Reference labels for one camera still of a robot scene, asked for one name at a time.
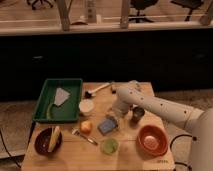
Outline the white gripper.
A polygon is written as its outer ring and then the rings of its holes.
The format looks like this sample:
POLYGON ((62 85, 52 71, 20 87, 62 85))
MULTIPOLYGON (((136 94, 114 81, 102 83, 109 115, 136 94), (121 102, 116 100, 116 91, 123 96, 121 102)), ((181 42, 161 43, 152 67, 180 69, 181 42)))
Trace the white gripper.
POLYGON ((122 100, 116 99, 112 104, 112 112, 117 119, 123 119, 129 112, 131 104, 128 104, 122 100))

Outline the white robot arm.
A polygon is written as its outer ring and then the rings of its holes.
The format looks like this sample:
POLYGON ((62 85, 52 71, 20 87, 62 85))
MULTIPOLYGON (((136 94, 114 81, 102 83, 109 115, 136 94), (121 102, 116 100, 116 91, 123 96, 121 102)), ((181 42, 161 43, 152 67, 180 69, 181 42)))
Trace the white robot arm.
POLYGON ((192 171, 213 171, 213 108, 201 110, 155 96, 145 95, 138 81, 121 84, 112 110, 124 117, 132 105, 137 105, 190 133, 189 165, 192 171))

